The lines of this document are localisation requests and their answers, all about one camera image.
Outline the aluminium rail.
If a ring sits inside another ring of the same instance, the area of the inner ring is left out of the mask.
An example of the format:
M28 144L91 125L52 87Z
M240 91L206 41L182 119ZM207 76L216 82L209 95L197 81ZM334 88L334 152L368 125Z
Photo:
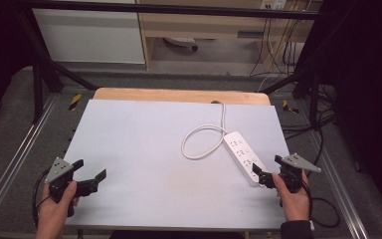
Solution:
M32 146L34 145L36 138L40 134L44 124L46 123L49 115L54 108L55 101L58 99L59 94L51 94L43 107L43 114L39 117L38 121L33 123L16 153L13 155L9 165L6 167L3 175L0 178L0 204L2 203L9 187L11 186L14 178L18 174L21 166L24 163L25 158L28 156Z
M328 151L324 146L321 146L322 140L320 133L314 131L310 134L310 136L317 148L321 150L321 153L319 154L319 164L321 165L323 174L326 176L330 184L333 195L336 198L337 204L352 238L368 239L368 233L355 209L342 179L338 175L332 163Z

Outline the black metal frame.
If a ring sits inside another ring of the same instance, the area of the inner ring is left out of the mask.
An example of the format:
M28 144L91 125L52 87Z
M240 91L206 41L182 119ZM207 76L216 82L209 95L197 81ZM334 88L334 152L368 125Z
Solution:
M15 15L21 29L28 39L31 56L34 59L34 92L35 92L35 117L37 121L43 113L42 105L42 82L45 82L52 92L60 92L64 85L57 73L68 77L77 84L88 90L95 91L95 86L81 77L75 75L65 67L53 61L46 50L46 44L39 39L41 32L34 30L31 21L25 12L31 9L73 10L73 11L97 11L97 12L121 12L121 13L145 13L145 14L174 14L174 15L202 15L221 17L247 17L247 18L273 18L294 20L324 20L330 15L315 12L295 12L285 10L252 10L245 8L225 7L200 7L178 5L155 5L155 4L128 4L128 3L104 3L84 1L54 1L54 0L15 0L11 10Z

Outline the white device under desk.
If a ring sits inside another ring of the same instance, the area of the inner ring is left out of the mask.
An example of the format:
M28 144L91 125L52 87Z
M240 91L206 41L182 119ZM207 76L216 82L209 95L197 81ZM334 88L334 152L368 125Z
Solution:
M180 47L186 47L191 48L193 51L198 50L198 46L193 38L165 38L165 41L167 41L170 44L180 46Z

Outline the person's left hand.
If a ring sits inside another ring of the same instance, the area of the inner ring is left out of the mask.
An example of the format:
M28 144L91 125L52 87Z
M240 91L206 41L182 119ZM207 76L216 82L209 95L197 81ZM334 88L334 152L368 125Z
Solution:
M77 183L72 181L66 188L61 200L55 202L50 197L49 185L45 184L42 193L42 204L39 207L39 220L35 239L62 239L68 217L70 203L77 205L75 198Z

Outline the black curtain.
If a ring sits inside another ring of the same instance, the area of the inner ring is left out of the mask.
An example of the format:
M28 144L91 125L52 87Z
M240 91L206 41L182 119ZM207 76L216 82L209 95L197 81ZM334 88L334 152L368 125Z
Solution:
M323 0L320 11L337 20L316 22L306 43L338 35L320 80L335 87L346 139L382 195L382 0Z

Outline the white power strip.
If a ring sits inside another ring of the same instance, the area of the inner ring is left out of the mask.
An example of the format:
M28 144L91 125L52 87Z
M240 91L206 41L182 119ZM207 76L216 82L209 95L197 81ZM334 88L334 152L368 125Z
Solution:
M253 172L253 165L262 171L266 171L267 168L242 135L237 131L227 133L223 137L223 144L247 181L252 186L258 186L259 177Z

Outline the wooden table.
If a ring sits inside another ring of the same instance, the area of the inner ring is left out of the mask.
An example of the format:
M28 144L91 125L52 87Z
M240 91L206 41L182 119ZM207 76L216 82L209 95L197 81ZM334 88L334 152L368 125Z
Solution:
M100 88L94 100L121 100L147 102L212 103L269 106L271 101L265 94L234 91L188 91L163 89Z

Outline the person's right hand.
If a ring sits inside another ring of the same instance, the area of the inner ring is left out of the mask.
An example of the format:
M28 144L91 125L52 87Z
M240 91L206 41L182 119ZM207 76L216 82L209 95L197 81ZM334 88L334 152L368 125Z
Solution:
M304 189L296 193L289 192L283 179L275 173L273 181L282 200L286 221L308 221L310 202L307 192Z

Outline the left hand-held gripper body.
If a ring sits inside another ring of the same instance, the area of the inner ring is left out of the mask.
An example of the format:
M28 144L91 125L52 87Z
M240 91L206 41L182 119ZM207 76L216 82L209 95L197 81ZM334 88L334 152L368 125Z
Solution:
M57 157L50 167L45 183L49 187L49 195L59 203L66 189L73 182L74 167L62 158Z

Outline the yellow black tape marker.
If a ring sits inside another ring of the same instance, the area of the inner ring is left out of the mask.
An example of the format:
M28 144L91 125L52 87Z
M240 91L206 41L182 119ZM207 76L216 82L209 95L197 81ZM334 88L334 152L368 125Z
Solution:
M293 114L299 114L299 110L291 108L286 100L283 100L283 110L285 112L291 112Z
M70 106L69 106L69 111L74 111L74 110L75 110L75 108L76 108L76 106L78 105L78 103L79 103L81 97L82 97L82 94L76 94L76 95L73 97L73 99L72 99L72 101L71 101L71 103L70 103Z

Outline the white cabinet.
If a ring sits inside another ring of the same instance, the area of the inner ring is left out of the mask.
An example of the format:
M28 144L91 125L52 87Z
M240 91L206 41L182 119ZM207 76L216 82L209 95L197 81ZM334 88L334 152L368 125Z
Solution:
M136 13L48 9L33 12L54 61L145 62Z

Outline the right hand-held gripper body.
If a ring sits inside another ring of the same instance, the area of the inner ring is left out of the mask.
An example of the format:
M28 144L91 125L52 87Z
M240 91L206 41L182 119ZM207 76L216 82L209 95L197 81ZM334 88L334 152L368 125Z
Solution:
M283 166L280 166L279 176L285 182L289 192L297 193L302 188L302 171L320 173L321 169L304 159L297 153L283 157Z

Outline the white wall socket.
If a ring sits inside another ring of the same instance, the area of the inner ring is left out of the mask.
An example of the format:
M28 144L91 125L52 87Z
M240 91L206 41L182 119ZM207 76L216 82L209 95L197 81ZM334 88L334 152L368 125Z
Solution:
M282 10L287 3L287 0L262 0L261 9L266 10Z

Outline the white table board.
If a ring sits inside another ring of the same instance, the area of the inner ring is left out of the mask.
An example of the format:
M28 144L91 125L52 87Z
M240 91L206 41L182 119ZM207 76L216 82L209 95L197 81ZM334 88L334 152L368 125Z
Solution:
M82 159L74 178L106 170L68 225L89 229L276 229L285 218L272 189L249 184L220 133L237 131L270 171L288 154L272 106L91 100L65 159Z

